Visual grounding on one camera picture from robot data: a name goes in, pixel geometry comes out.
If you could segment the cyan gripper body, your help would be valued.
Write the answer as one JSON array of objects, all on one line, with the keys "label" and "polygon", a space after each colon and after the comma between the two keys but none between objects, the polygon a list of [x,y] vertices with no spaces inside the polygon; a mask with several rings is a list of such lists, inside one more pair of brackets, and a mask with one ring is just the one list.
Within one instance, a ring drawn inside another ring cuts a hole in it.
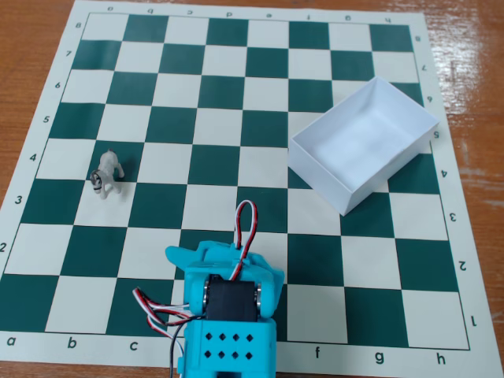
[{"label": "cyan gripper body", "polygon": [[[183,270],[185,273],[188,273],[189,269],[194,267],[224,265],[229,271],[224,277],[230,278],[240,261],[241,254],[242,251],[237,250],[234,243],[222,243],[209,240],[202,241],[199,243],[194,257]],[[257,265],[267,269],[274,276],[284,278],[284,271],[271,266],[261,254],[249,252],[248,255],[243,258],[242,263],[243,267],[241,272],[245,270],[246,266]]]}]

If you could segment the cyan gripper finger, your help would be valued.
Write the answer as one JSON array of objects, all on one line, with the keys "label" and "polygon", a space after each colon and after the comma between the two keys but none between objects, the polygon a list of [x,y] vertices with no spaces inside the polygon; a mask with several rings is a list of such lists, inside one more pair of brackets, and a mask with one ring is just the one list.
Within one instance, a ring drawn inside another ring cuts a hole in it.
[{"label": "cyan gripper finger", "polygon": [[273,311],[276,311],[276,308],[278,307],[279,301],[280,301],[280,296],[282,292],[282,288],[284,285],[284,278],[285,278],[285,273],[284,272],[273,272],[273,294],[274,294],[274,301],[275,301],[275,307]]},{"label": "cyan gripper finger", "polygon": [[168,246],[165,249],[165,255],[173,265],[183,271],[198,260],[198,253],[195,250],[188,250],[179,246]]}]

